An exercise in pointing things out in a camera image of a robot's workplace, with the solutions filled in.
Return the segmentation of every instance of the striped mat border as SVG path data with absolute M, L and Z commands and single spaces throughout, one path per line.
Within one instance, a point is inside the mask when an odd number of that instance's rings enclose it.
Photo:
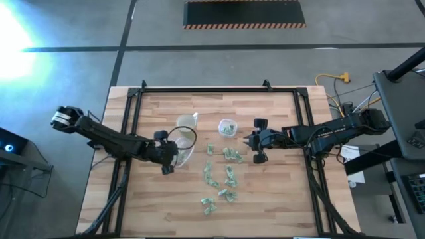
M 202 29 L 300 29 L 306 28 L 305 23 L 241 23 L 241 24 L 198 24 L 185 25 L 185 30 Z

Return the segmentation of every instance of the wooden tabletop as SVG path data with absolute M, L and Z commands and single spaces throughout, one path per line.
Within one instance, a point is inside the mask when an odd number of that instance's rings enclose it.
M 323 86 L 306 87 L 314 122 L 331 120 Z M 127 90 L 128 87 L 113 87 L 108 96 L 103 124 L 116 131 L 121 128 Z M 164 176 L 160 165 L 133 160 L 122 236 L 317 236 L 301 149 L 266 150 L 269 161 L 255 165 L 252 162 L 254 152 L 243 144 L 243 137 L 254 129 L 254 118 L 267 118 L 268 127 L 276 130 L 298 124 L 292 94 L 145 93 L 137 134 L 153 138 L 155 131 L 173 129 L 179 115 L 195 112 L 199 113 L 198 141 L 185 165 Z M 129 118 L 127 132 L 133 116 Z M 222 119 L 237 122 L 235 138 L 225 139 L 218 134 L 217 127 Z M 214 155 L 207 155 L 208 143 L 215 146 Z M 231 189 L 238 193 L 234 202 L 219 197 L 218 189 L 203 181 L 203 168 L 211 161 L 212 178 L 222 188 L 228 188 L 224 184 L 227 177 L 224 167 L 229 161 L 222 154 L 224 147 L 235 148 L 244 158 L 241 164 L 230 163 L 239 182 Z M 105 155 L 96 152 L 93 163 Z M 107 159 L 90 172 L 77 232 L 87 229 L 104 207 L 113 164 L 113 159 Z M 332 203 L 349 225 L 359 231 L 343 166 L 336 158 L 328 157 L 325 174 Z M 215 198 L 218 207 L 209 216 L 203 214 L 206 206 L 200 202 L 205 197 Z M 115 225 L 116 207 L 111 230 Z M 327 228 L 323 205 L 321 211 Z

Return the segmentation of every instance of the black clamp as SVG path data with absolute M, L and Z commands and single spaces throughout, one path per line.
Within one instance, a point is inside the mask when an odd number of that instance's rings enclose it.
M 273 88 L 272 88 L 272 86 L 270 85 L 270 82 L 267 79 L 265 79 L 263 81 L 263 86 L 267 87 L 267 91 L 268 92 L 272 92 L 273 91 Z

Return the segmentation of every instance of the crumpled paper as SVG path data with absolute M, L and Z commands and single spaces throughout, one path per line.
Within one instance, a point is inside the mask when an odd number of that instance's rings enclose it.
M 207 203 L 214 203 L 214 199 L 213 198 L 204 198 L 204 199 L 201 199 L 201 203 L 202 203 L 202 205 L 205 205 Z
M 234 176 L 234 171 L 231 165 L 226 165 L 226 172 L 227 172 L 228 179 L 226 179 L 224 183 L 226 183 L 227 185 L 231 187 L 238 186 L 238 181 L 236 180 L 236 177 Z
M 214 145 L 212 143 L 209 143 L 207 145 L 207 154 L 208 155 L 213 155 L 214 154 Z
M 234 150 L 233 148 L 224 148 L 223 149 L 224 158 L 227 160 L 235 160 L 238 163 L 242 163 L 244 159 L 239 155 L 239 152 Z
M 204 210 L 204 214 L 205 216 L 208 216 L 210 213 L 214 212 L 215 210 L 217 210 L 217 207 L 211 203 L 209 204 L 209 206 Z
M 220 188 L 220 183 L 214 181 L 211 177 L 211 167 L 212 167 L 212 163 L 210 161 L 207 162 L 207 164 L 205 165 L 204 168 L 204 181 L 206 183 L 208 183 L 209 185 L 216 187 L 216 188 Z
M 228 202 L 233 202 L 238 198 L 238 194 L 236 192 L 229 191 L 228 189 L 223 189 L 218 192 L 219 196 L 225 196 Z

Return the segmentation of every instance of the concrete floor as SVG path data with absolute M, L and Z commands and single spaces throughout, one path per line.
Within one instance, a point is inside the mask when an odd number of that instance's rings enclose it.
M 339 44 L 424 42 L 425 24 L 413 0 L 301 1 L 306 29 L 184 31 L 183 1 L 139 0 L 127 45 L 188 44 Z M 10 238 L 52 238 L 74 234 L 93 151 L 79 135 L 50 128 L 59 105 L 78 106 L 97 116 L 104 111 L 116 52 L 12 53 L 19 47 L 119 46 L 130 0 L 27 0 L 0 2 L 8 17 L 0 39 L 0 127 L 36 143 L 54 165 L 48 196 L 26 194 L 15 215 Z M 397 66 L 417 48 L 345 50 L 234 50 L 126 52 L 118 86 L 311 85 L 320 73 L 342 74 L 339 93 L 372 82 L 372 73 Z M 333 80 L 323 78 L 334 95 Z M 341 97 L 358 104 L 373 86 Z M 382 104 L 374 105 L 382 109 Z M 352 144 L 386 143 L 381 136 L 359 137 Z M 43 184 L 34 183 L 34 190 Z M 389 200 L 354 195 L 361 229 L 373 236 L 415 238 L 411 225 L 391 224 Z

